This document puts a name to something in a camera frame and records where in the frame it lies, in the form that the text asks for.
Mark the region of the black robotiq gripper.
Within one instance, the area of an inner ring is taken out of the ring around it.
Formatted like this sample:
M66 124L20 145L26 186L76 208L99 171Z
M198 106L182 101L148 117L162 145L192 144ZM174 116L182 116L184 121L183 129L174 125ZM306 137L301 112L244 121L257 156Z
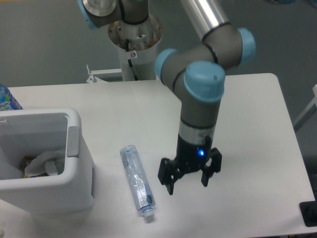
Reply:
M221 171L222 154L217 148L212 148L212 138L206 135L202 144L192 144L180 135L177 140L175 160L162 158L158 170L158 179L165 185L169 195L173 194L174 184L185 174L202 170L201 183L208 186L209 179L214 173Z

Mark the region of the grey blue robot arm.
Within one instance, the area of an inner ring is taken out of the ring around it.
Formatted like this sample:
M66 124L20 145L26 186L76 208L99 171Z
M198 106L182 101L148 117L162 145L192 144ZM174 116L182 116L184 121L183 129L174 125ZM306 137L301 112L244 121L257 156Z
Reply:
M184 0L182 5L201 44L184 53L161 52L162 24L146 0L80 0L90 28L108 26L117 47L122 79L159 79L181 101L176 157L163 158L158 178L173 193L185 174L201 171L201 182L221 169L221 153L212 147L225 70L253 59L256 43L246 28L234 28L216 0Z

